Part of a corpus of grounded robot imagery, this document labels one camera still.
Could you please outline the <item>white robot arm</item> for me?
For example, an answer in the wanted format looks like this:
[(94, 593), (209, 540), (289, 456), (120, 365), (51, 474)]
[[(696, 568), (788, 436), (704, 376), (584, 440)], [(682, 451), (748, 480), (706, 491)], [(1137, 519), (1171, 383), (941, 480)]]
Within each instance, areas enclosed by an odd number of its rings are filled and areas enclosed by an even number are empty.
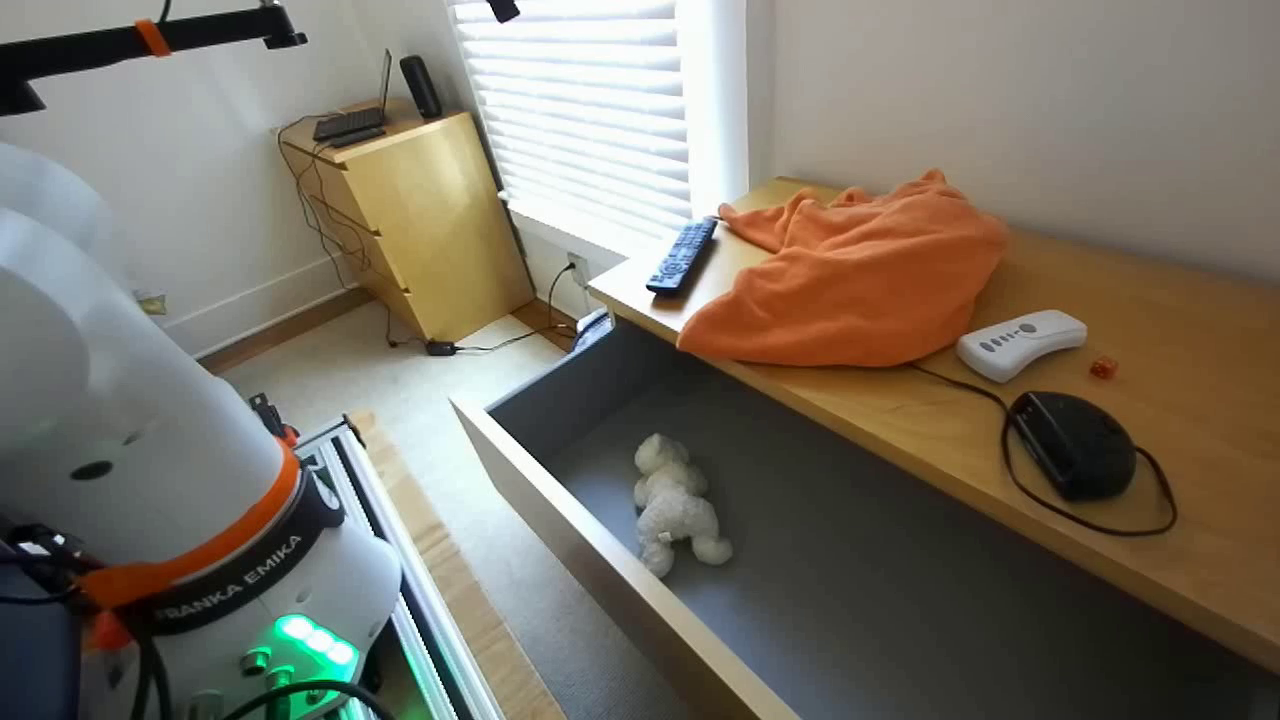
[(120, 289), (111, 217), (65, 164), (0, 144), (3, 513), (80, 540), (76, 602), (147, 648), (183, 720), (340, 703), (401, 597), (296, 440)]

